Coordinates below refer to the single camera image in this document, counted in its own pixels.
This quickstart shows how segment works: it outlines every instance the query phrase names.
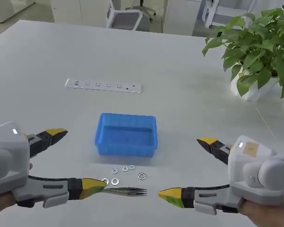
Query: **chair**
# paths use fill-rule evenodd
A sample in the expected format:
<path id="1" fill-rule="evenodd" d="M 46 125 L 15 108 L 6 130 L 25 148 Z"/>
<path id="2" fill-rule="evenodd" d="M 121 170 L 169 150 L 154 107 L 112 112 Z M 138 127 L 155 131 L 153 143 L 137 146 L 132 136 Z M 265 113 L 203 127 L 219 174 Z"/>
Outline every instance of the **chair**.
<path id="1" fill-rule="evenodd" d="M 228 24 L 233 17 L 250 13 L 257 4 L 257 0 L 249 0 L 248 4 L 245 6 L 242 6 L 242 0 L 231 2 L 233 6 L 229 6 L 229 1 L 226 3 L 226 1 L 223 0 L 206 0 L 202 15 L 205 27 L 224 26 Z M 250 25 L 250 19 L 245 18 L 245 23 L 245 27 L 248 27 Z"/>
<path id="2" fill-rule="evenodd" d="M 142 11 L 143 13 L 145 13 L 145 15 L 148 16 L 150 22 L 152 22 L 153 18 L 152 18 L 152 15 L 149 12 L 153 12 L 153 16 L 156 16 L 157 12 L 154 9 L 151 9 L 147 6 L 143 6 L 144 0 L 140 0 L 139 6 L 135 6 L 135 4 L 136 4 L 136 0 L 133 0 L 132 6 L 128 9 L 138 9 L 138 10 Z"/>
<path id="3" fill-rule="evenodd" d="M 140 10 L 121 10 L 121 0 L 110 0 L 106 13 L 106 27 L 149 32 L 149 18 Z"/>

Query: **metal tweezers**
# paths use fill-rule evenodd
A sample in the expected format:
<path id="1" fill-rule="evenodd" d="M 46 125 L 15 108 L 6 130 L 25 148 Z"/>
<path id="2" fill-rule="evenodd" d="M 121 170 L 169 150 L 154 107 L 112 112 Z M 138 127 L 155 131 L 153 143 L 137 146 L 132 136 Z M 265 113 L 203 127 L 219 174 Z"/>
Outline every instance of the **metal tweezers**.
<path id="1" fill-rule="evenodd" d="M 105 188 L 102 192 L 124 195 L 124 196 L 145 196 L 147 195 L 147 189 L 144 188 Z"/>

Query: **human hand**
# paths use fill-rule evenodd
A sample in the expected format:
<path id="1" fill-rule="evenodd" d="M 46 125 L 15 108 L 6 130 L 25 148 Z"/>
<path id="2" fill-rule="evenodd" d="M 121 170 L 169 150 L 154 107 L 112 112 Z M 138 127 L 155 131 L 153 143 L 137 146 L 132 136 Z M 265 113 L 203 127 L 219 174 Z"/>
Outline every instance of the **human hand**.
<path id="1" fill-rule="evenodd" d="M 5 194 L 0 195 L 0 212 L 3 211 L 5 208 L 11 207 L 16 204 L 16 200 L 12 193 L 8 192 Z"/>
<path id="2" fill-rule="evenodd" d="M 264 206 L 244 201 L 239 212 L 258 227 L 284 227 L 284 201 L 280 206 Z"/>

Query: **blue basket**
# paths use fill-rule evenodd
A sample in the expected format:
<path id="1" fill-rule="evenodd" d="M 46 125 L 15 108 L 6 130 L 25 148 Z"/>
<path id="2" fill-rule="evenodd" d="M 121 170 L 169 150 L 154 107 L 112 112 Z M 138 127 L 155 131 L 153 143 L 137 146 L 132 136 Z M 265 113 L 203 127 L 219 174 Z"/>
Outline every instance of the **blue basket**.
<path id="1" fill-rule="evenodd" d="M 100 155 L 152 157 L 158 147 L 156 118 L 102 113 L 95 145 Z"/>

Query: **power strip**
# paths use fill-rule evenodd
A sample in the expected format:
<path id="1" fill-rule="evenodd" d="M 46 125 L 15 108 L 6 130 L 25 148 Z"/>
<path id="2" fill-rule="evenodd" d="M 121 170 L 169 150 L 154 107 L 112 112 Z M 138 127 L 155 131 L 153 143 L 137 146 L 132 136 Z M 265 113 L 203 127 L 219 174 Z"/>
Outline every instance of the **power strip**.
<path id="1" fill-rule="evenodd" d="M 66 88 L 79 88 L 99 91 L 117 91 L 127 93 L 142 93 L 142 85 L 136 83 L 117 83 L 112 81 L 95 81 L 82 79 L 67 79 Z"/>

